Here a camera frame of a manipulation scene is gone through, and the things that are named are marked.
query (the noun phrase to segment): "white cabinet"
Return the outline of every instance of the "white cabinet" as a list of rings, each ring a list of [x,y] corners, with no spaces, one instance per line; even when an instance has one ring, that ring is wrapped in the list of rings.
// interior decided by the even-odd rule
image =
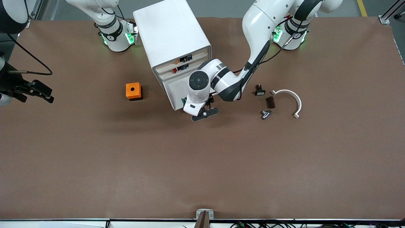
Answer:
[[[212,59],[211,44],[186,0],[158,2],[134,11],[134,19],[153,73],[173,109],[182,109],[188,77]]]

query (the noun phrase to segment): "metal bracket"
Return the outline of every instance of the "metal bracket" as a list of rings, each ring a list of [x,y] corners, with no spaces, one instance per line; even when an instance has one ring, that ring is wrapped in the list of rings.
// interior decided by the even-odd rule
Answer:
[[[218,108],[211,108],[209,110],[206,110],[204,107],[201,109],[200,114],[198,116],[192,116],[193,121],[197,121],[200,119],[205,119],[208,118],[209,116],[215,115],[218,113]]]
[[[198,219],[198,217],[200,217],[200,215],[204,212],[204,211],[206,211],[208,214],[208,218],[209,218],[209,220],[213,220],[214,219],[214,210],[211,210],[211,209],[198,209],[197,211],[196,211],[196,219]]]
[[[390,24],[390,20],[383,20],[382,15],[378,15],[378,19],[380,20],[381,24]]]
[[[31,19],[28,20],[28,23],[27,23],[27,25],[26,25],[26,28],[29,28],[29,27],[30,27],[30,24],[31,24]]]

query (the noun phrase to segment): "black cable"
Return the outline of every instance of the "black cable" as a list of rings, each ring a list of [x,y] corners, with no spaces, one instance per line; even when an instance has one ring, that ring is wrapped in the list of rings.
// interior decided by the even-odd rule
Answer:
[[[109,13],[109,12],[107,12],[104,8],[101,7],[101,9],[102,9],[106,14],[109,14],[109,15],[116,15],[114,11],[113,11],[113,13]]]
[[[294,34],[296,34],[297,32],[298,32],[298,30],[301,28],[301,25],[302,25],[302,21],[301,21],[301,23],[300,23],[300,25],[298,26],[298,28],[297,28],[297,30],[294,32]],[[255,65],[253,65],[253,66],[251,66],[250,68],[249,68],[249,71],[251,70],[251,69],[253,69],[253,67],[258,67],[260,64],[263,64],[263,63],[265,63],[265,62],[268,62],[268,61],[270,61],[270,60],[272,60],[274,57],[276,57],[280,52],[281,52],[281,50],[283,50],[283,48],[284,48],[284,45],[281,47],[281,49],[275,54],[275,55],[273,55],[272,57],[270,57],[268,60],[266,60],[266,61],[262,61],[262,62],[260,62],[260,63],[257,63],[257,64],[255,64]],[[243,85],[242,85],[242,82],[243,82],[243,79],[241,79],[241,83],[240,83],[240,85],[239,85],[239,98],[238,99],[236,99],[237,101],[239,101],[240,99],[242,99],[242,88],[243,88]]]
[[[19,44],[19,43],[17,42],[17,40],[15,40],[10,34],[7,33],[7,36],[9,36],[9,38],[10,38],[12,41],[14,41],[15,44],[17,44],[22,50],[24,50],[27,54],[29,54],[31,57],[33,57],[36,61],[38,61],[41,65],[43,65],[43,66],[49,71],[49,73],[41,73],[41,72],[34,72],[34,71],[27,71],[27,73],[30,73],[30,74],[38,74],[38,75],[52,75],[52,74],[53,74],[52,70],[51,70],[47,65],[45,65],[45,63],[43,63],[41,60],[39,60],[37,57],[35,57],[33,54],[31,54],[31,52],[29,52],[29,51],[28,51],[27,49],[25,49],[21,44]]]
[[[280,22],[276,27],[278,27],[278,26],[280,26],[282,23],[284,23],[284,22],[286,22],[286,21],[288,21],[288,20],[291,20],[293,17],[291,16],[290,18],[287,18],[287,19],[285,19],[285,20],[283,20],[282,22]],[[240,69],[240,70],[237,70],[237,71],[233,71],[232,73],[239,73],[239,72],[241,72],[243,70],[243,67]]]
[[[32,19],[32,17],[31,17],[31,16],[30,16],[30,14],[28,13],[27,0],[24,0],[24,3],[25,3],[25,5],[26,5],[26,9],[27,9],[27,15],[28,15],[28,17],[29,17],[29,18],[31,18],[31,19]]]
[[[124,14],[122,13],[121,8],[119,7],[119,5],[117,5],[117,7],[118,7],[118,9],[119,9],[119,12],[121,13],[122,19],[124,19]]]
[[[402,2],[387,18],[391,17],[404,3],[405,2]]]
[[[115,14],[115,12],[113,12],[113,13],[109,13],[109,12],[107,12],[107,11],[105,11],[105,9],[104,8],[102,8],[101,7],[101,9],[106,13],[106,14],[109,14],[109,15],[114,15]]]
[[[276,27],[280,26],[282,23],[284,23],[284,22],[286,22],[286,21],[288,21],[288,20],[290,20],[290,19],[292,19],[292,18],[293,18],[293,16],[291,16],[290,18],[287,18],[287,19],[283,20],[283,21],[280,22]]]
[[[277,223],[277,224],[272,225],[272,226],[269,226],[269,225],[266,224],[267,228],[275,228],[276,226],[281,226],[282,228],[284,228],[284,226],[282,226],[280,223]]]
[[[400,0],[397,0],[396,3],[394,3],[388,10],[385,12],[381,17],[384,17],[385,14],[387,14]]]

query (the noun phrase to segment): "brown table surface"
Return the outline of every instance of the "brown table surface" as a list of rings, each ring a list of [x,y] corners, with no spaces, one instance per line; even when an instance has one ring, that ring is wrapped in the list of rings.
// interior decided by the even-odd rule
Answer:
[[[241,19],[200,18],[214,58],[243,66]],[[92,21],[33,21],[19,42],[53,69],[27,75],[55,102],[1,108],[0,216],[380,218],[405,216],[405,69],[377,18],[315,18],[306,41],[259,67],[241,101],[192,122],[174,111],[143,47],[110,51]],[[273,46],[267,56],[273,55]],[[44,69],[15,48],[16,68]],[[125,84],[145,99],[130,102]],[[266,96],[252,94],[256,84]],[[269,91],[290,89],[295,99]]]

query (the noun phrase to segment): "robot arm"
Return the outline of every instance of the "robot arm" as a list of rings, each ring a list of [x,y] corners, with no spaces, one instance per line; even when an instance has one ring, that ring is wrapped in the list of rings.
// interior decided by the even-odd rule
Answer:
[[[270,47],[272,32],[287,13],[293,18],[284,22],[286,32],[279,43],[281,49],[295,49],[305,36],[307,27],[315,13],[323,5],[329,12],[337,9],[343,0],[257,0],[248,9],[242,21],[243,33],[250,47],[250,57],[245,67],[235,75],[220,60],[204,62],[189,78],[188,95],[183,110],[198,116],[209,99],[210,88],[224,101],[241,98],[246,84],[262,62]]]
[[[209,97],[211,87],[224,101],[241,97],[246,84],[270,47],[270,37],[284,19],[294,0],[257,0],[242,20],[243,33],[250,47],[250,57],[236,76],[220,60],[208,60],[190,76],[187,100],[183,110],[197,116]]]
[[[119,0],[66,0],[89,15],[97,24],[104,43],[115,52],[127,50],[135,44],[137,30],[132,22],[120,20],[111,8]]]

